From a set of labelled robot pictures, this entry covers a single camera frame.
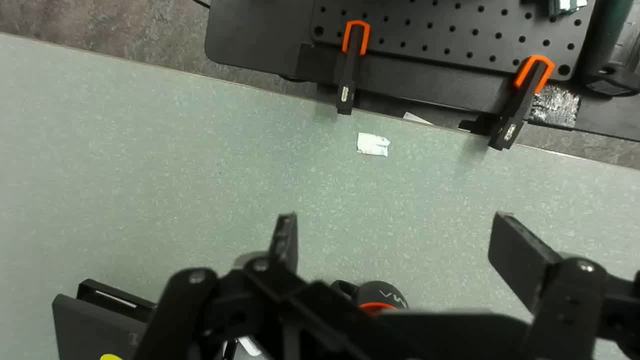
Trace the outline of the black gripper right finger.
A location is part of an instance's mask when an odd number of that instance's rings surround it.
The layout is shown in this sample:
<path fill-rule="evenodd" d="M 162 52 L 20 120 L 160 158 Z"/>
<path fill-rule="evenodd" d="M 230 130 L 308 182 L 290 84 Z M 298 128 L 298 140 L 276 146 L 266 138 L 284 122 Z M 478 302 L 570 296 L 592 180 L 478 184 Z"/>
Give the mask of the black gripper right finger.
<path fill-rule="evenodd" d="M 526 310 L 536 314 L 562 256 L 514 214 L 496 212 L 490 230 L 488 262 Z"/>

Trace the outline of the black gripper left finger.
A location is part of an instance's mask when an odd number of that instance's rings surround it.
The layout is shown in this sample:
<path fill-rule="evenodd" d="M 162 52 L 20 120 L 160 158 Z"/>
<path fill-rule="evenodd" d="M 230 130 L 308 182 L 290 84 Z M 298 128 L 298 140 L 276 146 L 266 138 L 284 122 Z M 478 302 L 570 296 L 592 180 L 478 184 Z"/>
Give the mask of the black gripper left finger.
<path fill-rule="evenodd" d="M 298 270 L 298 216 L 280 214 L 272 232 L 268 258 L 286 270 Z"/>

